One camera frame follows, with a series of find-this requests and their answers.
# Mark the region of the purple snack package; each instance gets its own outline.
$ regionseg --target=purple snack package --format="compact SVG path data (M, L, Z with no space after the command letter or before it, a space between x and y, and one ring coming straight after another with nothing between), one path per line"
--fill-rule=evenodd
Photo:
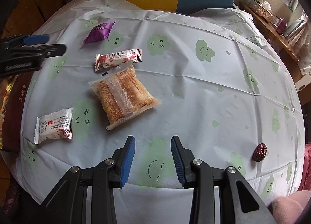
M83 41L84 44L86 43L92 43L96 41L101 41L104 39L108 39L108 36L110 34L111 28L114 25L113 23L102 23L100 25L95 26L87 38Z

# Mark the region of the white snack package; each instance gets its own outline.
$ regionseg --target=white snack package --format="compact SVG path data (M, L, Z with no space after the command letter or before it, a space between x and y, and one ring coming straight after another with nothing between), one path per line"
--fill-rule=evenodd
M72 139L71 117L73 108L37 117L34 144L40 144L46 139Z

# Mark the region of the snack package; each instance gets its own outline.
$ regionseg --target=snack package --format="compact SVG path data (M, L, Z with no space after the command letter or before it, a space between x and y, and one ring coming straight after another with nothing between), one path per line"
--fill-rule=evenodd
M133 65L123 65L108 71L89 85L101 100L111 130L161 102L154 98L137 79Z
M132 49L127 51L120 51L106 55L96 54L95 57L95 71L100 69L121 65L125 62L139 63L142 61L142 50Z
M101 41L104 39L108 39L110 31L112 29L113 23L102 23L100 25L92 28L91 32L87 36L87 38L83 41L84 44L92 43L96 41Z
M34 144L40 144L46 139L72 139L71 117L73 108L37 117Z

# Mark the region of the metal screw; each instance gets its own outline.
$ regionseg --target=metal screw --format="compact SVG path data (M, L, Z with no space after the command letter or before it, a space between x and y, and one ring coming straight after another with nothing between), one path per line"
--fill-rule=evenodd
M114 163L114 160L112 158L108 158L105 160L105 164L112 165Z
M72 173L75 173L75 172L77 172L79 170L79 167L78 166L72 166L71 168L70 168L70 171L72 172Z
M200 165L200 164L202 163L202 160L196 158L196 159L193 159L193 160L192 160L192 163L194 163L194 164L196 164L196 165Z
M228 172L235 173L236 172L236 168L234 168L233 166L230 166L230 167L228 167Z

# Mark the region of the white tablecloth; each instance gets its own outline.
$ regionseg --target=white tablecloth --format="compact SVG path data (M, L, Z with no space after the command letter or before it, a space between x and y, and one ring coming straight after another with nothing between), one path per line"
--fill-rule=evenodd
M113 43L82 44L92 27L113 21ZM118 223L189 222L192 190L182 189L177 179L170 151L174 135L210 166L234 165L266 204L298 188L304 160L298 95L246 13L209 9L184 16L139 10L124 0L75 0L36 34L50 34L49 43L64 43L67 51L34 73L20 155L2 155L38 203L71 166L96 166L128 135L136 139L136 152L128 183L114 190ZM132 48L143 54L134 65L138 79L162 104L107 131L107 116L88 85L101 77L94 72L95 54ZM70 107L74 139L34 145L36 118ZM268 154L256 163L252 154L259 143Z

